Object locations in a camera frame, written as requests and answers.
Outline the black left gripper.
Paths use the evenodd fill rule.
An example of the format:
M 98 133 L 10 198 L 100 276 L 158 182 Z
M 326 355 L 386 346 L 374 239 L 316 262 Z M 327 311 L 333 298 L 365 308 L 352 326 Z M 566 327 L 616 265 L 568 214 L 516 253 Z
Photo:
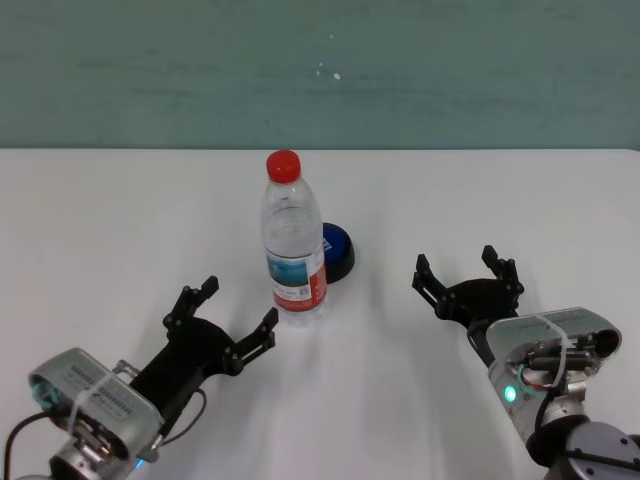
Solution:
M 183 287 L 173 309 L 163 319 L 168 330 L 167 345 L 130 383 L 156 407 L 165 426 L 176 423 L 206 379 L 222 372 L 239 375 L 246 365 L 276 345 L 276 308 L 271 308 L 256 329 L 238 342 L 217 325 L 194 318 L 218 289 L 216 276 L 208 277 L 199 288 Z

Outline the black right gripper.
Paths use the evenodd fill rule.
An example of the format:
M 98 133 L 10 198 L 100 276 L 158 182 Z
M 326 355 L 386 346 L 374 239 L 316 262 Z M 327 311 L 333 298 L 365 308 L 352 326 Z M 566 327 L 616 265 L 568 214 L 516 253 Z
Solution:
M 481 258 L 496 279 L 474 279 L 446 288 L 433 274 L 425 254 L 416 259 L 412 288 L 433 308 L 441 320 L 453 321 L 466 330 L 467 340 L 486 367 L 495 360 L 486 333 L 498 320 L 517 315 L 524 286 L 514 259 L 500 258 L 485 245 Z

